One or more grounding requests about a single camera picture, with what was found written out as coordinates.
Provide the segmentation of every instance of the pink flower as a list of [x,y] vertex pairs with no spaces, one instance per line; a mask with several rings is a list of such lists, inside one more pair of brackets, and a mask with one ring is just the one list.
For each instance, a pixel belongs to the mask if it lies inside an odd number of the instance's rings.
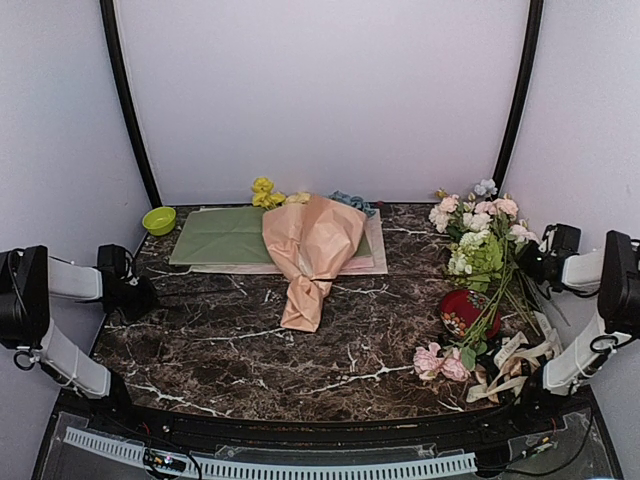
[[421,380],[433,380],[439,372],[456,382],[464,382],[469,378],[469,370],[460,361],[460,350],[454,348],[445,357],[438,357],[439,351],[440,345],[435,342],[429,344],[429,350],[424,347],[416,348],[413,366]]
[[540,240],[538,240],[538,236],[535,233],[527,230],[521,224],[516,223],[515,225],[511,225],[511,229],[509,230],[509,233],[514,237],[516,237],[515,238],[516,243],[526,243],[529,240],[533,240],[536,243],[540,243]]
[[440,345],[435,342],[429,344],[429,350],[424,347],[416,348],[416,354],[413,356],[413,366],[416,373],[420,376],[420,380],[433,380],[438,376],[442,358],[438,358]]
[[442,364],[442,374],[456,382],[464,382],[469,378],[469,370],[460,361],[460,350],[457,348],[453,349]]
[[440,211],[445,213],[453,213],[458,208],[458,195],[450,195],[442,199],[440,202]]
[[480,202],[476,205],[476,213],[488,213],[489,215],[495,215],[498,213],[494,202]]
[[508,198],[499,198],[494,200],[493,205],[496,207],[496,210],[499,212],[504,212],[507,215],[516,218],[518,215],[518,204],[511,199]]

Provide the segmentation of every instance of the blue flower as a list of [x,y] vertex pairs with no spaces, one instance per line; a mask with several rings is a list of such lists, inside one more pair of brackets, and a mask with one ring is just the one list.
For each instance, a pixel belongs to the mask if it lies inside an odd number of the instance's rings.
[[478,185],[473,189],[476,192],[476,195],[481,197],[488,197],[490,195],[495,195],[498,193],[498,189],[496,188],[496,182],[493,179],[490,180],[482,180]]

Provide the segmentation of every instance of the brown marble table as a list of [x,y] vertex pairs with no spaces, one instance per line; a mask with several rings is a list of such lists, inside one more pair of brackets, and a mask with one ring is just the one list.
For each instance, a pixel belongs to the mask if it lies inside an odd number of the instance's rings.
[[[381,209],[389,274],[339,277],[314,334],[280,328],[280,275],[188,273],[168,259],[178,228],[145,241],[139,273],[161,307],[132,325],[107,319],[94,357],[120,372],[139,405],[253,420],[361,421],[486,408],[465,402],[474,380],[413,373],[415,348],[444,333],[437,309],[454,287],[443,277],[447,238],[427,220],[431,205]],[[528,324],[511,315],[503,332]]]

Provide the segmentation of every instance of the green bowl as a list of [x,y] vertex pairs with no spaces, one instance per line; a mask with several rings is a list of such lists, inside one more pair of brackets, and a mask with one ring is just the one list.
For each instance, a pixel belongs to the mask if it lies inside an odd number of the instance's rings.
[[166,235],[176,226],[176,211],[171,207],[154,208],[144,216],[142,225],[154,237]]

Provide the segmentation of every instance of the flower bundle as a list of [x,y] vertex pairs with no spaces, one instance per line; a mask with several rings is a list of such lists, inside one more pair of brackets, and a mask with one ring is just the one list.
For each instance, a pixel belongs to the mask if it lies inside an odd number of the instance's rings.
[[518,220],[518,205],[507,194],[497,194],[493,180],[482,180],[466,200],[440,190],[441,202],[429,214],[429,220],[440,233],[447,234],[451,258],[447,272],[455,283],[479,292],[491,291],[478,319],[467,329],[464,338],[455,345],[460,348],[461,361],[470,370],[476,356],[486,352],[486,332],[493,325],[498,305],[508,300],[537,331],[530,308],[520,298],[524,280],[516,259],[530,241],[538,242],[524,220]]

